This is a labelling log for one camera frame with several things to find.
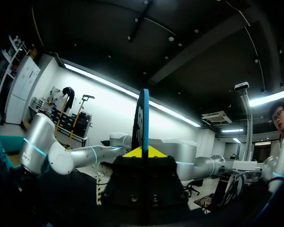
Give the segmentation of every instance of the glasses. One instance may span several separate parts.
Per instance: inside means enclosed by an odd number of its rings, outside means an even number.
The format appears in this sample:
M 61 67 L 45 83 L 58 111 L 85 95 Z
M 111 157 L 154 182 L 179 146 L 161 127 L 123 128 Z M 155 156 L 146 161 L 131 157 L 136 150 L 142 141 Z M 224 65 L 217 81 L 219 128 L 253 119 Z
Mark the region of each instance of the glasses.
M 284 109 L 278 111 L 278 112 L 276 113 L 276 115 L 273 116 L 273 121 L 274 121 L 274 122 L 276 122 L 276 120 L 277 120 L 278 118 L 280 119 L 280 115 L 281 115 L 281 113 L 282 113 L 283 110 L 284 110 Z

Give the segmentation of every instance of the white cabinet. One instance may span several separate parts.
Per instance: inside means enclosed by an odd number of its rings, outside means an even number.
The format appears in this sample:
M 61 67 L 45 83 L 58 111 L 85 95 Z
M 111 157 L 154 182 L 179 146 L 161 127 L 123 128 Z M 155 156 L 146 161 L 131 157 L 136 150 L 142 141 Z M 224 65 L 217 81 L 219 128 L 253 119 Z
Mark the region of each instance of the white cabinet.
M 10 95 L 5 122 L 12 124 L 21 124 L 24 106 L 25 106 L 24 100 L 14 95 Z
M 25 57 L 18 67 L 6 112 L 6 123 L 21 124 L 29 92 L 40 69 L 30 57 Z
M 19 98 L 21 98 L 23 100 L 27 100 L 30 89 L 32 88 L 34 81 L 36 80 L 39 72 L 40 72 L 40 69 L 38 68 L 38 66 L 35 65 L 32 68 L 32 71 L 30 72 L 28 78 L 26 79 L 26 81 L 25 81 L 25 83 L 22 87 L 22 91 L 21 91 Z
M 34 65 L 36 64 L 31 57 L 27 56 L 23 59 L 18 67 L 18 72 L 15 79 L 16 81 L 11 92 L 13 95 L 17 97 L 21 96 L 21 92 L 27 78 L 31 75 L 31 73 L 33 73 L 32 69 Z

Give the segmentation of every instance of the yellow warning stripe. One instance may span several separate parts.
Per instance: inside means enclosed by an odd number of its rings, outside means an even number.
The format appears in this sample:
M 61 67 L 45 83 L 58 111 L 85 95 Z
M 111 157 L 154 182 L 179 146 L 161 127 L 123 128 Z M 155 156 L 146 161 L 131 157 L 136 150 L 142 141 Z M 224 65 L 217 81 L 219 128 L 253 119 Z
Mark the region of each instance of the yellow warning stripe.
M 98 191 L 97 191 L 97 205 L 98 206 L 101 206 L 101 188 L 100 188 L 100 185 L 99 185 L 99 183 L 100 183 L 100 178 L 99 177 L 96 177 L 96 179 L 97 179 L 97 183 L 98 183 L 98 185 L 97 185 L 97 189 L 98 189 Z
M 142 157 L 142 147 L 138 147 L 131 152 L 123 155 L 123 157 Z M 148 146 L 148 157 L 167 157 L 167 155 L 153 148 L 152 146 Z

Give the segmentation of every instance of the floor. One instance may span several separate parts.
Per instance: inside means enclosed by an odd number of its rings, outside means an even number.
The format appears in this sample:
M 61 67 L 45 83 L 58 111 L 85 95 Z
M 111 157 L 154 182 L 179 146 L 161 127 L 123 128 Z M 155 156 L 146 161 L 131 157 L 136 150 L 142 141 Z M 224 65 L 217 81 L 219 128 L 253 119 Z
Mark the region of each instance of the floor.
M 19 125 L 14 124 L 4 124 L 0 128 L 0 135 L 11 135 L 11 136 L 23 136 L 25 134 L 24 130 L 21 129 Z M 77 168 L 79 171 L 86 173 L 92 177 L 99 177 L 101 183 L 107 183 L 111 176 L 112 170 L 104 165 L 96 164 L 90 165 L 87 167 Z M 191 210 L 200 208 L 194 203 L 195 200 L 198 200 L 206 195 L 214 193 L 219 179 L 204 179 L 203 185 L 201 187 L 195 187 L 196 190 L 200 192 L 199 195 L 193 192 L 193 195 L 188 200 L 188 206 Z M 101 191 L 105 189 L 105 185 L 101 186 Z

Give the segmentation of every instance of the teal object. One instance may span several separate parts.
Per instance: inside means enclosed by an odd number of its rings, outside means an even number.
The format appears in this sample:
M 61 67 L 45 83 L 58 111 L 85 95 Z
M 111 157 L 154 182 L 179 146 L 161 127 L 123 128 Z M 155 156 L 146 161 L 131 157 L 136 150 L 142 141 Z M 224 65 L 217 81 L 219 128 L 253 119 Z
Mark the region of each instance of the teal object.
M 6 166 L 7 171 L 10 168 L 16 168 L 10 161 L 6 153 L 19 152 L 22 149 L 24 143 L 23 136 L 5 136 L 0 135 L 0 160 Z

